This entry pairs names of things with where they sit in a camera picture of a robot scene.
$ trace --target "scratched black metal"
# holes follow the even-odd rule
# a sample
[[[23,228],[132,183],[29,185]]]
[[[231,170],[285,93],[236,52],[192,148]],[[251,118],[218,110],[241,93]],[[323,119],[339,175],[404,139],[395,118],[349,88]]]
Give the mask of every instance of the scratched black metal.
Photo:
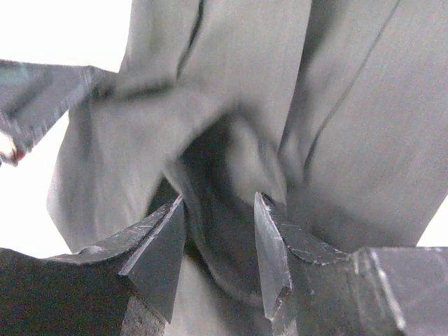
[[[111,73],[93,66],[0,60],[0,130],[13,138],[19,151],[28,153],[108,76]]]
[[[447,334],[448,248],[365,248],[352,263],[366,334]]]
[[[181,251],[185,242],[185,235],[175,241],[163,235],[185,232],[174,214],[183,217],[181,198],[75,255],[36,259],[0,248],[0,334],[163,335],[165,318],[158,316],[171,316],[182,259],[178,252],[167,260],[167,252]],[[153,247],[160,238],[165,250]],[[146,255],[146,249],[152,253]],[[119,276],[129,260],[145,262],[146,268],[133,273],[144,288],[135,283],[131,290]],[[164,261],[170,272],[153,273],[151,263]],[[166,283],[173,284],[168,288],[173,293],[160,290]]]
[[[314,265],[330,265],[345,261],[348,254],[302,230],[299,224],[289,223],[282,212],[266,196],[257,194],[255,202],[260,203],[267,220],[273,221],[288,249],[299,259]]]

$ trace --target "gray trousers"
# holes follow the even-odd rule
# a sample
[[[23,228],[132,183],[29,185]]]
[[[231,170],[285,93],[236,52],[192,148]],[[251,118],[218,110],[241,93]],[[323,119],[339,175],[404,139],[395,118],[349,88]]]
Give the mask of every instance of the gray trousers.
[[[414,246],[447,195],[446,18],[444,1],[134,0],[120,73],[70,112],[52,219],[76,251],[166,178],[209,268],[184,262],[177,335],[262,335],[255,191],[347,252]]]

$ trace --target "dark metal bracket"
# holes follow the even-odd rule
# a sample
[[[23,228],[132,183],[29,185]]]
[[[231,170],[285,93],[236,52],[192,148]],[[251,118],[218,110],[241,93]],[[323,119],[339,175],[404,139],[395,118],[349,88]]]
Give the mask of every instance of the dark metal bracket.
[[[31,64],[0,60],[0,136],[11,152],[1,161],[17,165],[67,112],[102,89],[114,73],[93,66]]]
[[[255,196],[265,315],[280,335],[446,335],[448,248],[338,251]]]
[[[75,255],[0,249],[2,335],[163,335],[185,244],[178,197]]]

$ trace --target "white background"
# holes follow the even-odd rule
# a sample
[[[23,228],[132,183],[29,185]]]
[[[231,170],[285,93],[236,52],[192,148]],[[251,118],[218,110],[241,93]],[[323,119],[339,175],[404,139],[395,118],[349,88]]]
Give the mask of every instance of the white background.
[[[131,0],[0,0],[0,59],[117,71],[130,5]],[[0,247],[37,258],[69,253],[46,211],[67,125],[65,115],[19,167],[0,167]],[[448,198],[419,245],[448,246],[447,221]]]

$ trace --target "gray suit jacket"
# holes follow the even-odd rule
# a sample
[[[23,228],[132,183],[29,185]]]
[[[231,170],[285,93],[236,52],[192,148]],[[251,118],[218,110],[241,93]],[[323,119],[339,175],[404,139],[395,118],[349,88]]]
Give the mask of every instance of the gray suit jacket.
[[[166,178],[214,280],[254,306],[255,191],[343,251],[414,246],[448,191],[446,18],[444,1],[134,0],[120,73],[70,112],[52,219],[81,249]]]

